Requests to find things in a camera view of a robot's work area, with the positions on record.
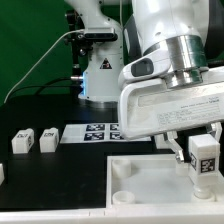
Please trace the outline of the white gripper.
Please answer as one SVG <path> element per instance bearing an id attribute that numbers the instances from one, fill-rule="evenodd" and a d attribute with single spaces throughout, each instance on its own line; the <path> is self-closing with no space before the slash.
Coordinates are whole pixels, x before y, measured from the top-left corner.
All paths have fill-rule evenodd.
<path id="1" fill-rule="evenodd" d="M 127 85 L 118 103 L 121 135 L 136 139 L 167 132 L 165 142 L 179 164 L 184 162 L 184 155 L 175 131 L 208 124 L 207 132 L 220 141 L 220 121 L 224 121 L 224 66 L 203 72 L 202 78 L 201 84 L 177 89 L 168 89 L 162 79 Z"/>

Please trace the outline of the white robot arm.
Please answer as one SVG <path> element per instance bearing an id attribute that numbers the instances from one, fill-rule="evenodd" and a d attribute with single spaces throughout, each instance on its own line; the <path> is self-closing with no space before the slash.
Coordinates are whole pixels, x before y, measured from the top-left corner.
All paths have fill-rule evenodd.
<path id="1" fill-rule="evenodd" d="M 81 17 L 77 33 L 90 63 L 81 102 L 118 105 L 126 139 L 162 135 L 179 161 L 173 133 L 224 121 L 224 66 L 209 68 L 204 45 L 216 0 L 126 0 L 126 26 L 107 18 L 103 5 L 118 0 L 65 0 Z"/>

